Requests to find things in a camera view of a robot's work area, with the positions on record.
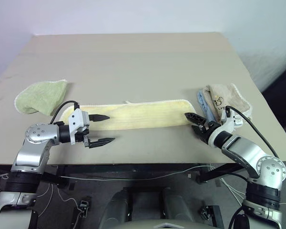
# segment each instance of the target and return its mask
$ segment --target long yellow towel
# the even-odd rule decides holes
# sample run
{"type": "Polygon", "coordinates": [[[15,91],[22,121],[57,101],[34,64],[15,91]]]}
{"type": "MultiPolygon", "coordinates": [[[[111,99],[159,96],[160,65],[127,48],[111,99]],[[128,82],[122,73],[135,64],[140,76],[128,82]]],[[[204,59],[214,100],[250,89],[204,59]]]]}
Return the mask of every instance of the long yellow towel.
{"type": "MultiPolygon", "coordinates": [[[[110,117],[105,121],[90,122],[91,130],[127,130],[186,125],[190,122],[184,114],[195,112],[192,104],[184,99],[137,104],[81,105],[81,109],[90,115],[104,114],[110,117]]],[[[68,107],[60,120],[67,124],[72,112],[73,106],[68,107]]]]}

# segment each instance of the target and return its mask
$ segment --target green towel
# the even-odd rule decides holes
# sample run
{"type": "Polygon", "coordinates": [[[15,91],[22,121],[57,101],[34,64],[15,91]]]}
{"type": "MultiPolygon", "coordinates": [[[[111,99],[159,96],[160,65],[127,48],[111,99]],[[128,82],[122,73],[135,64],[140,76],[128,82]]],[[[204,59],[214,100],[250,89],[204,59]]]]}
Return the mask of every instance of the green towel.
{"type": "Polygon", "coordinates": [[[53,110],[62,103],[66,90],[66,80],[34,83],[15,98],[15,108],[24,114],[39,111],[50,116],[53,110]]]}

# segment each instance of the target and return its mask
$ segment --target table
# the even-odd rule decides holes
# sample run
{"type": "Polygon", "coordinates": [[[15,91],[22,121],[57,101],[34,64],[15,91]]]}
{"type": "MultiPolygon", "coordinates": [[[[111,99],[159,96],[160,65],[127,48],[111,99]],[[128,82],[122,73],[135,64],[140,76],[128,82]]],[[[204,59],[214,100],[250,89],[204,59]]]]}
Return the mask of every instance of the table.
{"type": "MultiPolygon", "coordinates": [[[[286,161],[286,134],[228,40],[219,33],[171,33],[33,37],[0,78],[0,164],[13,163],[31,124],[51,119],[18,113],[14,98],[32,83],[60,79],[69,82],[65,100],[80,104],[187,99],[199,115],[199,89],[235,83],[253,105],[256,127],[286,161]]],[[[235,134],[271,154],[248,124],[235,134]]],[[[116,139],[94,149],[55,146],[48,164],[232,162],[195,137],[190,125],[91,131],[91,137],[116,139]]]]}

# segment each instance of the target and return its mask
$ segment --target silver robot arm segment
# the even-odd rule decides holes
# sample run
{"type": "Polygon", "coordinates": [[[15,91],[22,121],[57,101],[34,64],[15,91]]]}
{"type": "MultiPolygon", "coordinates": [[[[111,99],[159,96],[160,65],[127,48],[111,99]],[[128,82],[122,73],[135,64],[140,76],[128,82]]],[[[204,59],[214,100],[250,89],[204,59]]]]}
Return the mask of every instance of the silver robot arm segment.
{"type": "Polygon", "coordinates": [[[246,199],[242,203],[245,214],[281,228],[279,201],[282,182],[286,178],[284,163],[266,154],[254,142],[231,134],[236,125],[242,125],[235,120],[233,110],[223,112],[222,125],[213,121],[206,124],[206,119],[195,113],[185,113],[185,116],[195,124],[192,128],[202,141],[220,148],[223,154],[247,170],[246,199]]]}
{"type": "Polygon", "coordinates": [[[11,167],[5,189],[0,192],[0,229],[7,228],[9,222],[4,216],[14,219],[10,225],[15,229],[27,229],[28,224],[36,228],[38,214],[27,207],[36,202],[36,191],[49,160],[50,148],[68,142],[72,145],[83,142],[85,147],[93,148],[113,141],[114,138],[103,138],[90,142],[88,138],[90,121],[108,118],[99,114],[88,115],[76,108],[69,117],[71,126],[63,122],[37,123],[26,130],[25,140],[11,167]]]}

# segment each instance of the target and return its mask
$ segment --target folded cloth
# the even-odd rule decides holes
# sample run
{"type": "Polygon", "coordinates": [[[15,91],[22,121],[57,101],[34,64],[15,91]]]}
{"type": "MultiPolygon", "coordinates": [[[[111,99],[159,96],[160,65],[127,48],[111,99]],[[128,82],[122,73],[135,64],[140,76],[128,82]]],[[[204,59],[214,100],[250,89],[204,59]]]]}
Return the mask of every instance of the folded cloth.
{"type": "MultiPolygon", "coordinates": [[[[68,123],[74,107],[68,107],[60,121],[68,123]]],[[[90,115],[107,115],[110,119],[90,122],[91,130],[127,130],[186,125],[190,122],[185,113],[195,112],[187,100],[167,100],[151,103],[126,103],[116,105],[81,105],[81,110],[90,115]]]]}
{"type": "Polygon", "coordinates": [[[28,86],[15,98],[14,105],[18,112],[31,114],[41,112],[51,115],[62,103],[67,90],[67,81],[45,81],[28,86]]]}
{"type": "Polygon", "coordinates": [[[231,83],[230,85],[211,84],[203,89],[204,100],[212,111],[217,122],[221,119],[221,114],[225,106],[235,107],[246,117],[252,119],[252,105],[240,94],[238,88],[231,83]]]}
{"type": "Polygon", "coordinates": [[[202,111],[204,112],[204,115],[206,117],[206,121],[207,122],[210,122],[210,121],[216,122],[216,119],[215,119],[215,117],[211,111],[211,108],[209,107],[208,103],[204,99],[204,94],[203,94],[202,90],[200,90],[197,93],[197,99],[198,99],[198,103],[199,103],[202,111]]]}

